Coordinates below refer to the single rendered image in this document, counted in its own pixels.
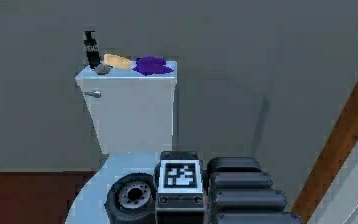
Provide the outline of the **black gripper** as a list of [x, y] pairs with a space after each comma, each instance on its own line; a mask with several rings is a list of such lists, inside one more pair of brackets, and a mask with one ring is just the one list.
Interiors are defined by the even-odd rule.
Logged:
[[109, 224], [155, 224], [153, 176], [132, 173], [117, 180], [104, 204]]

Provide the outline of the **white toilet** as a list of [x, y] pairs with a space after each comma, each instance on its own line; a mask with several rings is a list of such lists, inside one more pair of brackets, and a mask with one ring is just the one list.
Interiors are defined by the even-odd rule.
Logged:
[[76, 196], [65, 224], [110, 224], [104, 204], [112, 185], [128, 174], [151, 174], [159, 154], [172, 149], [178, 63], [166, 66], [170, 73], [150, 76], [119, 68], [99, 75], [88, 67], [76, 75], [107, 160]]

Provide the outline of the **small grey lump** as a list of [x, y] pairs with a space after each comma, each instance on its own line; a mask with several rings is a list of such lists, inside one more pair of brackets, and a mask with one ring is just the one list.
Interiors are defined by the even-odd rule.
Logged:
[[112, 67], [108, 64], [99, 64], [95, 69], [94, 72], [98, 75], [106, 75], [111, 71]]

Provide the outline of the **purple crumpled cloth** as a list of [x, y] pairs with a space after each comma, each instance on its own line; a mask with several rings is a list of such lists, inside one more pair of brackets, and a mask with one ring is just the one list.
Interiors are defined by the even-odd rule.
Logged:
[[133, 71], [138, 72], [144, 76], [154, 74], [168, 74], [173, 72], [173, 69], [166, 66], [166, 60], [155, 56], [145, 56], [136, 59], [136, 66]]

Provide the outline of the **tan soap bar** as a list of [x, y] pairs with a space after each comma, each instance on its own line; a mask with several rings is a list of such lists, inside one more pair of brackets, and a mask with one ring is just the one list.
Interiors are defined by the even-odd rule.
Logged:
[[130, 69], [132, 67], [131, 60], [119, 55], [105, 54], [103, 56], [103, 59], [107, 65], [112, 66], [114, 68]]

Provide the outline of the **black pump bottle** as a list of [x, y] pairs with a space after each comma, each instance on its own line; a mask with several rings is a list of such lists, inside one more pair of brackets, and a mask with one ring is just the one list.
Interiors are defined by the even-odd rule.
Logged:
[[88, 64], [91, 69], [94, 69], [100, 64], [100, 55], [97, 47], [97, 41], [93, 37], [93, 31], [84, 32], [84, 46]]

